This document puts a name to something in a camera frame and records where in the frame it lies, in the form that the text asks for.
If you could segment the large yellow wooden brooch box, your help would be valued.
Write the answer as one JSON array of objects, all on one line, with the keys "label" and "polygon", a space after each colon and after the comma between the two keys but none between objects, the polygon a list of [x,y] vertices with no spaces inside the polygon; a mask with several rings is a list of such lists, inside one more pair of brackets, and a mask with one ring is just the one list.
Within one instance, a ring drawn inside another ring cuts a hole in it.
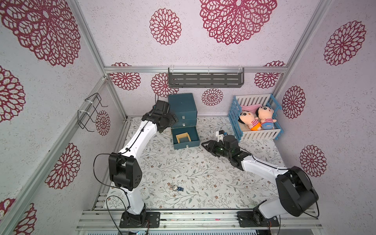
[{"label": "large yellow wooden brooch box", "polygon": [[191,142],[192,141],[192,139],[191,139],[191,137],[190,137],[190,135],[189,135],[188,132],[176,135],[176,140],[177,140],[177,142],[179,144],[181,144],[181,143],[187,143],[187,142]]}]

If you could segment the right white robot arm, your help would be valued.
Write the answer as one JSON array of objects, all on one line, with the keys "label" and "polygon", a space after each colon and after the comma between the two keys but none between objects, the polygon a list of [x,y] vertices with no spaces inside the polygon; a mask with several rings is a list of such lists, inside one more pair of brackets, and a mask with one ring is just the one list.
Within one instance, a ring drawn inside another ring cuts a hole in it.
[{"label": "right white robot arm", "polygon": [[278,225],[283,214],[299,217],[312,205],[317,205],[319,196],[308,175],[299,167],[279,167],[256,158],[251,152],[239,147],[233,135],[220,134],[217,140],[203,142],[202,147],[215,157],[224,157],[242,171],[254,173],[277,187],[278,196],[265,200],[250,212],[238,212],[241,227],[271,228]]}]

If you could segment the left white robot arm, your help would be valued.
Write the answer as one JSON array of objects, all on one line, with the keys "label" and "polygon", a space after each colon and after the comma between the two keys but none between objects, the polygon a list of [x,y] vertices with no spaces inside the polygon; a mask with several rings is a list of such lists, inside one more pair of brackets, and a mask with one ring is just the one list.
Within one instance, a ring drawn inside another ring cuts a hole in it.
[{"label": "left white robot arm", "polygon": [[120,190],[120,194],[109,195],[105,200],[105,208],[110,211],[108,203],[116,198],[125,211],[121,215],[120,223],[115,223],[118,232],[133,228],[158,228],[160,224],[159,212],[148,212],[138,186],[142,180],[142,170],[138,159],[146,145],[156,133],[162,133],[166,128],[177,122],[177,117],[170,112],[169,103],[157,100],[152,110],[142,117],[142,122],[135,135],[119,153],[108,154],[109,178],[113,187]]}]

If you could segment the teal three-drawer cabinet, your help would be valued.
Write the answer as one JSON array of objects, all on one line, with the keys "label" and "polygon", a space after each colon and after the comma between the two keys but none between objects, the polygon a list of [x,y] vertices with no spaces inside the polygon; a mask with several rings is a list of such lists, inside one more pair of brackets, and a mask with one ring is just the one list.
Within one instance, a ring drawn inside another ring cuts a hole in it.
[{"label": "teal three-drawer cabinet", "polygon": [[[197,132],[197,107],[192,93],[175,94],[168,96],[170,111],[174,113],[178,122],[171,127],[173,147],[175,150],[197,147],[200,139]],[[192,141],[179,144],[176,135],[188,132]]]}]

